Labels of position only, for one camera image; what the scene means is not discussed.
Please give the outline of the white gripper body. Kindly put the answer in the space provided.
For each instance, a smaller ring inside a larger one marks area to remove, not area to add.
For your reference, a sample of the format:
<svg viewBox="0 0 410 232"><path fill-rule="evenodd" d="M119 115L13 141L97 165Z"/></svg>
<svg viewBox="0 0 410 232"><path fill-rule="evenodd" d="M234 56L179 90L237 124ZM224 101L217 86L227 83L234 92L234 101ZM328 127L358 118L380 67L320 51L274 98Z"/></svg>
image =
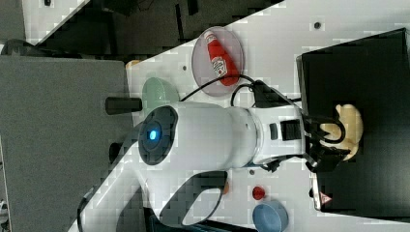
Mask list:
<svg viewBox="0 0 410 232"><path fill-rule="evenodd" d="M255 108L254 117L260 136L255 164L305 153L305 129L298 106Z"/></svg>

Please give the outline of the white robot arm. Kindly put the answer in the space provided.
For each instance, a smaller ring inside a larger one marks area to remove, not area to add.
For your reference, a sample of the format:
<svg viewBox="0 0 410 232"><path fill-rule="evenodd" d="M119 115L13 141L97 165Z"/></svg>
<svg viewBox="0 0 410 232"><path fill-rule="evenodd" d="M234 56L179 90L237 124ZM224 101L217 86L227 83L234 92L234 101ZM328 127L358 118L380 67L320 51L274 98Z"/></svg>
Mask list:
<svg viewBox="0 0 410 232"><path fill-rule="evenodd" d="M115 232L137 190L162 224L186 228L213 219L250 227L257 207L252 166L302 157L313 169L332 169L348 155L336 139L308 126L293 104L223 107L174 102L153 109L130 133L120 161L85 197L68 232Z"/></svg>

